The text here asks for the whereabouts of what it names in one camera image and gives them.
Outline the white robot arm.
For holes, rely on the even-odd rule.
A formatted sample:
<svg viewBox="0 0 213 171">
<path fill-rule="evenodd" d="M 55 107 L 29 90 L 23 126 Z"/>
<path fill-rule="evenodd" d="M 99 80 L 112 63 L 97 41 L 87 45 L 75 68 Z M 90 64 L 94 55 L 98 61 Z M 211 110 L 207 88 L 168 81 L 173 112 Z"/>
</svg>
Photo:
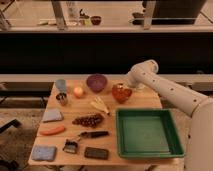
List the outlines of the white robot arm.
<svg viewBox="0 0 213 171">
<path fill-rule="evenodd" d="M 184 171 L 213 171 L 213 98 L 160 77 L 158 70 L 155 60 L 135 64 L 126 83 L 150 87 L 191 117 Z"/>
</svg>

